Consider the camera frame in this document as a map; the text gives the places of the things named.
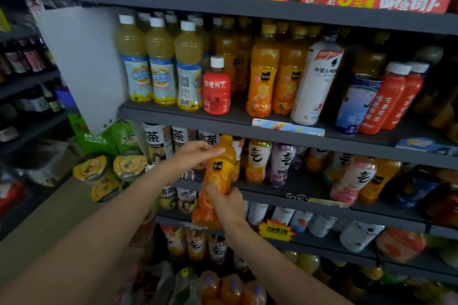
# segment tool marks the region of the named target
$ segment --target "red bottle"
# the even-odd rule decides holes
[[[405,78],[404,92],[402,93],[395,106],[392,108],[391,113],[381,126],[382,129],[392,130],[401,120],[402,116],[406,113],[412,101],[414,101],[421,87],[423,87],[423,74],[428,71],[429,64],[419,61],[409,61],[407,65],[412,65],[409,75]]]
[[[369,110],[364,116],[363,123],[358,132],[363,134],[376,134],[385,123],[386,118],[391,113],[398,99],[404,92],[405,77],[409,74],[411,65],[391,61],[385,69],[385,74],[380,89],[377,92]]]
[[[203,75],[203,110],[211,115],[230,110],[230,75],[224,71],[224,57],[212,56],[210,70]]]

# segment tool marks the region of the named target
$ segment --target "blue and white label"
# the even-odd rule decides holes
[[[336,119],[336,130],[345,135],[354,135],[363,122],[377,90],[365,86],[350,86],[340,106]]]
[[[127,73],[129,96],[132,100],[150,100],[152,98],[149,78],[148,58],[121,54]]]
[[[183,64],[178,68],[178,104],[182,106],[200,105],[202,102],[201,64]]]
[[[176,83],[173,59],[149,59],[154,98],[163,100],[176,98]]]

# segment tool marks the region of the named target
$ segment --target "blue can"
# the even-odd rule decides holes
[[[355,74],[337,114],[335,129],[339,133],[349,136],[356,134],[381,82],[374,76]]]
[[[422,170],[413,170],[404,187],[396,194],[395,205],[409,210],[438,185],[439,178],[436,176]]]

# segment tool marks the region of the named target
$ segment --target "white bottle cap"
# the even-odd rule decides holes
[[[165,20],[167,23],[178,23],[178,17],[175,15],[165,15]]]
[[[119,22],[123,25],[134,25],[135,18],[131,15],[119,15]]]
[[[407,75],[409,74],[410,69],[412,69],[411,65],[408,65],[406,63],[401,63],[399,61],[391,61],[386,66],[385,71],[392,72],[398,75]]]
[[[423,61],[407,61],[405,63],[412,66],[412,69],[410,69],[411,72],[418,74],[424,74],[429,69],[429,64]]]
[[[161,12],[161,11],[154,11],[152,14],[154,15],[154,17],[157,17],[159,19],[163,19],[164,18],[164,13]]]
[[[192,22],[194,22],[197,26],[203,26],[203,18],[202,17],[193,17]]]
[[[224,68],[224,57],[212,56],[210,58],[210,66],[212,68]]]
[[[141,21],[149,22],[149,19],[151,18],[151,15],[150,15],[149,13],[139,12],[139,13],[138,13],[138,18],[139,18]]]
[[[187,30],[190,32],[196,31],[196,24],[190,21],[181,21],[181,30]]]
[[[159,28],[162,28],[164,26],[164,20],[163,19],[160,19],[158,17],[152,17],[149,19],[149,24],[152,26],[152,27],[159,27]]]

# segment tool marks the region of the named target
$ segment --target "purple labeled bottle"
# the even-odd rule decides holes
[[[296,146],[275,142],[270,158],[270,181],[275,187],[284,186],[288,177],[288,169],[296,154]]]

